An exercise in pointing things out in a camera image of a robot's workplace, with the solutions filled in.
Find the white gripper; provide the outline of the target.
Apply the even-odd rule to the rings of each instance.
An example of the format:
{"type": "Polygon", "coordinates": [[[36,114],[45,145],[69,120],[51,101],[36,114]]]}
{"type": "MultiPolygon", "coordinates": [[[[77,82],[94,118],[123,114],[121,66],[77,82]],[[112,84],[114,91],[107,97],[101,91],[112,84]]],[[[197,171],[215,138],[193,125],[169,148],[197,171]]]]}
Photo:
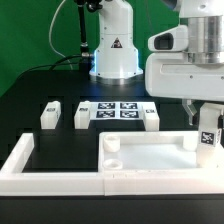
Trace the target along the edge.
{"type": "MultiPolygon", "coordinates": [[[[224,101],[224,64],[195,65],[184,53],[153,53],[146,61],[145,87],[151,96],[183,99],[193,126],[197,124],[193,100],[224,101]]],[[[218,128],[224,129],[224,115],[218,117],[218,128]]]]}

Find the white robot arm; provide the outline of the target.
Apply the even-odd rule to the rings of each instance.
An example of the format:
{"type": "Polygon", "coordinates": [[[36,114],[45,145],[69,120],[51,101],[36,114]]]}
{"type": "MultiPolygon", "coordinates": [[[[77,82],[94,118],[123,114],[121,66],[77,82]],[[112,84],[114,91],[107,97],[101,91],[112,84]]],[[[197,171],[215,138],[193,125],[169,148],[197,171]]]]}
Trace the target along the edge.
{"type": "Polygon", "coordinates": [[[91,78],[123,83],[141,74],[152,96],[180,98],[189,123],[224,129],[224,0],[161,0],[179,24],[148,39],[151,55],[139,68],[133,10],[126,0],[93,0],[100,43],[91,78]]]}

